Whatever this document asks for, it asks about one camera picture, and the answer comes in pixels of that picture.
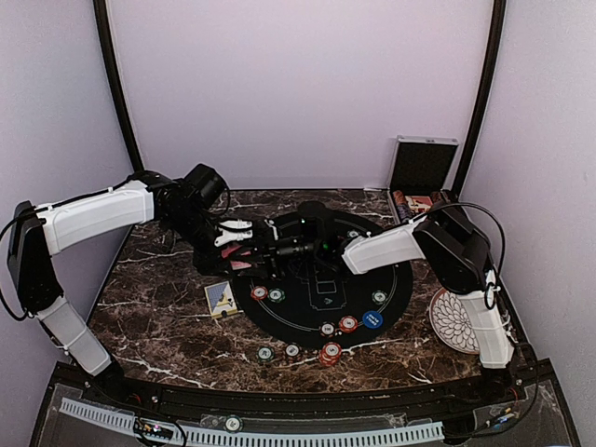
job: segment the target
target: blue poker chip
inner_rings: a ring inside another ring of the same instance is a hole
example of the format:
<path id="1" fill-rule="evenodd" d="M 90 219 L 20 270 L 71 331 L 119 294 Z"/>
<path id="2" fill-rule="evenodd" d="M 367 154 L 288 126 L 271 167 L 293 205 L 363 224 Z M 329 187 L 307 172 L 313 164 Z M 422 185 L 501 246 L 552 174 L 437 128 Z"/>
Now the blue poker chip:
<path id="1" fill-rule="evenodd" d="M 362 322 L 369 329 L 379 329 L 383 326 L 383 316 L 374 310 L 369 310 L 362 317 Z"/>

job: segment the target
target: marble table surface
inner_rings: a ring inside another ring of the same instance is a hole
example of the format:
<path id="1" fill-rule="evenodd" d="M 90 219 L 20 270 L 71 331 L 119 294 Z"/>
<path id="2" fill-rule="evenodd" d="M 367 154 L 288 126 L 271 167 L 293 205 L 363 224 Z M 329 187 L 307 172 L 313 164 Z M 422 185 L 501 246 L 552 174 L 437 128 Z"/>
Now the marble table surface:
<path id="1" fill-rule="evenodd" d="M 229 215 L 273 217 L 313 199 L 383 227 L 394 224 L 382 191 L 238 191 L 232 193 Z M 149 223 L 132 230 L 89 326 L 128 377 L 179 386 L 346 392 L 436 384 L 479 374 L 477 356 L 451 349 L 433 332 L 427 309 L 440 284 L 427 263 L 413 262 L 413 276 L 408 308 L 378 339 L 347 349 L 331 368 L 318 362 L 315 351 L 288 364 L 282 355 L 285 344 L 243 313 L 211 319 L 204 288 L 226 278 L 200 276 L 192 266 L 192 248 Z M 267 365 L 255 358 L 262 345 L 278 354 Z"/>

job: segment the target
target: white patterned plate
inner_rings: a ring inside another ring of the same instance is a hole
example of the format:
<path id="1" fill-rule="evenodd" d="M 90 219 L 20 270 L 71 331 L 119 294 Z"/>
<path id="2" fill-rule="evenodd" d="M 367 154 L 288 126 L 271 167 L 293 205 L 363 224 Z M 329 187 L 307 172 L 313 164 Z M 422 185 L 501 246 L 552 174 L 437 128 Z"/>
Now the white patterned plate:
<path id="1" fill-rule="evenodd" d="M 479 354 L 476 335 L 457 295 L 439 289 L 432 297 L 428 315 L 432 329 L 444 344 L 465 354 Z"/>

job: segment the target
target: black cable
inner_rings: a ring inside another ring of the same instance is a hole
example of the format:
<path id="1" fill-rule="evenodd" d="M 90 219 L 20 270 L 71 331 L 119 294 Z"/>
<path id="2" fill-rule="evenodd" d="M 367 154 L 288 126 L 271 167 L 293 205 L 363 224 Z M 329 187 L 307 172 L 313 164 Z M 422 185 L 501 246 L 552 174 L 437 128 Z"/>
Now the black cable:
<path id="1" fill-rule="evenodd" d="M 180 432 L 180 434 L 183 437 L 183 444 L 182 447 L 186 447 L 186 443 L 188 442 L 188 437 L 186 436 L 186 432 L 184 431 L 184 429 L 182 428 L 182 426 L 178 423 L 178 421 L 176 421 L 173 417 L 171 416 L 166 416 L 164 414 L 158 413 L 158 412 L 154 412 L 153 410 L 148 410 L 144 407 L 138 407 L 136 405 L 130 405 L 128 403 L 122 402 L 118 399 L 113 398 L 112 396 L 108 395 L 105 391 L 102 390 L 102 388 L 100 386 L 98 386 L 94 381 L 92 377 L 89 377 L 90 380 L 88 381 L 88 383 L 93 386 L 93 388 L 95 388 L 97 391 L 100 392 L 100 394 L 102 394 L 105 398 L 107 398 L 108 400 L 111 400 L 112 402 L 114 402 L 115 404 L 117 404 L 119 407 L 125 409 L 125 410 L 130 410 L 134 413 L 135 417 L 137 417 L 138 419 L 141 419 L 139 416 L 137 416 L 137 412 L 139 410 L 144 411 L 146 413 L 152 414 L 153 416 L 156 416 L 160 419 L 166 420 L 167 422 L 169 422 L 170 424 L 173 424 L 174 426 L 176 426 L 176 428 L 178 428 L 178 431 Z"/>
<path id="2" fill-rule="evenodd" d="M 501 41 L 501 34 L 503 32 L 503 23 L 505 21 L 506 0 L 493 1 L 493 15 L 491 18 L 491 28 L 488 34 L 488 41 L 486 43 L 486 52 L 484 55 L 484 64 L 482 65 L 481 81 L 478 85 L 478 93 L 474 103 L 474 110 L 469 122 L 467 130 L 466 142 L 462 149 L 459 166 L 455 173 L 454 184 L 452 191 L 460 195 L 464 182 L 466 181 L 467 172 L 472 164 L 474 156 L 474 149 L 476 148 L 478 137 L 481 133 L 482 120 L 486 113 L 486 106 L 491 93 L 491 85 L 493 83 L 494 69 L 496 67 L 496 59 L 499 51 L 499 44 Z"/>
<path id="3" fill-rule="evenodd" d="M 104 190 L 101 190 L 101 191 L 96 191 L 94 193 L 84 194 L 82 196 L 76 196 L 76 197 L 73 197 L 73 198 L 69 198 L 67 200 L 63 200 L 62 202 L 55 203 L 53 205 L 49 205 L 49 206 L 46 206 L 46 207 L 43 207 L 43 208 L 32 209 L 31 211 L 24 212 L 23 214 L 21 214 L 21 215 L 15 217 L 14 219 L 12 219 L 2 229 L 2 232 L 0 232 L 0 244 L 2 243 L 2 239 L 4 239 L 4 236 L 6 235 L 6 233 L 8 232 L 8 230 L 10 230 L 10 228 L 12 228 L 12 226 L 14 224 L 19 224 L 21 222 L 25 222 L 25 221 L 27 221 L 29 219 L 32 219 L 33 217 L 37 216 L 38 213 L 49 210 L 50 207 L 51 208 L 59 208 L 59 207 L 63 207 L 65 205 L 68 205 L 70 203 L 76 202 L 77 200 L 82 200 L 84 198 L 91 198 L 91 197 L 99 196 L 101 194 L 108 193 L 110 191 L 114 191 L 114 190 L 116 190 L 116 189 L 124 186 L 127 182 L 128 182 L 128 180 L 125 180 L 124 182 L 121 182 L 121 183 L 117 184 L 116 186 L 114 186 L 112 188 L 107 188 L 107 189 L 104 189 Z M 27 309 L 24 309 L 24 314 L 21 315 L 21 316 L 17 315 L 15 312 L 13 312 L 13 310 L 8 305 L 8 302 L 7 302 L 4 294 L 2 293 L 2 290 L 1 289 L 0 289 L 0 302 L 2 303 L 2 306 L 4 307 L 4 309 L 6 310 L 6 312 L 15 321 L 24 321 L 24 320 L 27 319 L 27 317 L 28 317 Z"/>
<path id="4" fill-rule="evenodd" d="M 535 405 L 535 403 L 537 401 L 537 397 L 538 397 L 538 386 L 540 385 L 540 373 L 538 371 L 538 357 L 537 357 L 537 355 L 536 355 L 536 353 L 534 351 L 534 347 L 532 345 L 530 345 L 529 343 L 518 343 L 518 344 L 515 345 L 516 348 L 521 348 L 521 346 L 528 346 L 530 348 L 530 350 L 532 351 L 532 362 L 534 364 L 534 369 L 535 369 L 535 390 L 534 390 L 534 395 L 532 396 L 532 401 L 530 402 L 530 405 L 528 406 L 527 410 L 525 412 L 523 412 L 517 419 L 515 419 L 514 421 L 512 421 L 510 423 L 510 425 L 508 425 L 503 430 L 495 431 L 495 432 L 492 432 L 492 433 L 482 433 L 483 431 L 488 430 L 490 428 L 493 428 L 496 425 L 499 425 L 500 423 L 499 424 L 492 424 L 492 425 L 487 426 L 487 427 L 479 427 L 479 428 L 475 429 L 474 431 L 470 431 L 468 433 L 449 433 L 449 432 L 444 432 L 445 439 L 490 438 L 492 436 L 501 435 L 503 433 L 507 433 L 512 428 L 516 427 L 523 419 L 525 419 L 527 417 L 528 414 L 530 414 L 532 412 L 532 409 L 534 408 L 534 405 Z"/>
<path id="5" fill-rule="evenodd" d="M 98 36 L 100 38 L 100 47 L 103 55 L 103 65 L 107 74 L 108 84 L 112 92 L 112 101 L 114 102 L 115 114 L 120 124 L 122 137 L 129 153 L 130 164 L 135 172 L 144 170 L 141 152 L 134 136 L 132 123 L 130 122 L 129 110 L 124 97 L 124 89 L 118 64 L 115 57 L 114 41 L 110 32 L 110 18 L 106 0 L 93 0 L 95 9 L 95 21 L 97 23 Z"/>
<path id="6" fill-rule="evenodd" d="M 62 202 L 55 203 L 54 205 L 52 205 L 52 208 L 63 207 L 63 206 L 68 205 L 70 203 L 76 202 L 77 200 L 83 200 L 85 198 L 92 198 L 92 197 L 95 197 L 95 196 L 100 196 L 102 194 L 109 193 L 110 191 L 115 191 L 116 189 L 121 188 L 122 186 L 124 186 L 128 182 L 129 182 L 128 180 L 125 180 L 124 182 L 121 182 L 121 183 L 117 184 L 116 186 L 113 186 L 112 188 L 106 188 L 106 189 L 102 189 L 101 191 L 96 191 L 94 193 L 87 193 L 87 194 L 83 194 L 81 196 L 76 196 L 76 197 L 68 198 L 66 200 L 63 200 Z"/>
<path id="7" fill-rule="evenodd" d="M 210 213 L 211 216 L 222 217 L 230 210 L 230 205 L 232 204 L 232 192 L 230 191 L 230 187 L 228 185 L 225 186 L 225 193 L 227 195 L 227 198 L 225 201 L 225 209 L 222 212 L 218 212 L 218 213 L 211 212 Z"/>
<path id="8" fill-rule="evenodd" d="M 433 212 L 437 212 L 437 211 L 440 211 L 440 210 L 445 210 L 447 208 L 458 208 L 458 207 L 472 208 L 474 210 L 482 211 L 483 213 L 485 213 L 486 215 L 488 215 L 491 219 L 493 219 L 493 222 L 496 224 L 496 226 L 497 226 L 497 228 L 499 230 L 499 234 L 501 235 L 501 255 L 499 257 L 498 267 L 496 268 L 496 271 L 494 272 L 494 281 L 496 282 L 495 286 L 498 286 L 498 285 L 501 285 L 502 286 L 502 282 L 501 282 L 501 270 L 503 268 L 503 262 L 505 261 L 505 248 L 506 248 L 505 230 L 503 229 L 503 225 L 494 216 L 494 214 L 492 214 L 486 208 L 481 207 L 480 205 L 477 205 L 475 203 L 469 203 L 469 202 L 447 203 L 447 204 L 444 204 L 444 205 L 440 205 L 440 206 L 438 206 L 435 209 L 430 209 L 430 210 L 428 210 L 427 212 L 425 212 L 423 214 L 418 214 L 416 217 L 414 217 L 412 219 L 412 222 L 416 222 L 416 221 L 418 221 L 418 220 L 420 220 L 420 219 L 428 216 L 428 214 L 432 214 Z M 488 304 L 488 298 L 487 298 L 487 296 L 488 296 L 488 294 L 485 293 L 484 294 L 484 304 L 486 305 L 486 307 L 489 310 L 491 310 L 496 305 L 496 299 L 493 300 L 493 304 L 492 305 L 489 305 Z"/>
<path id="9" fill-rule="evenodd" d="M 139 416 L 137 416 L 137 419 L 142 424 L 146 424 L 146 422 L 143 421 Z M 144 445 L 145 447 L 156 447 L 158 444 L 160 444 L 160 445 L 168 445 L 169 444 L 169 442 L 168 443 L 164 443 L 164 442 L 161 442 L 161 441 L 149 440 L 149 439 L 147 439 L 147 437 L 145 435 L 143 435 L 142 431 L 140 431 L 139 433 L 136 433 L 136 434 L 138 434 L 141 437 L 141 439 L 142 439 L 142 441 L 137 440 L 137 442 L 139 444 L 141 444 L 141 445 Z"/>

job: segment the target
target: white wall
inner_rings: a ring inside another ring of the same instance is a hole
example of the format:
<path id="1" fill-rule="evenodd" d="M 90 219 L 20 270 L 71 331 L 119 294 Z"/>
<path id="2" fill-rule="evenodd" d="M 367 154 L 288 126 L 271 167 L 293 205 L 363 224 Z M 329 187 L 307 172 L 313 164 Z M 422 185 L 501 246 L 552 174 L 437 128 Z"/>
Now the white wall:
<path id="1" fill-rule="evenodd" d="M 596 2 L 509 2 L 463 199 L 503 220 L 504 277 L 596 445 Z"/>
<path id="2" fill-rule="evenodd" d="M 463 141 L 492 3 L 109 2 L 147 166 L 233 188 L 380 187 L 396 135 Z"/>
<path id="3" fill-rule="evenodd" d="M 22 200 L 57 201 L 123 180 L 130 172 L 88 0 L 0 2 L 0 223 Z M 56 259 L 59 280 L 86 315 L 122 232 Z M 0 247 L 0 284 L 19 309 Z M 56 359 L 38 323 L 0 309 L 0 446 L 29 438 Z"/>

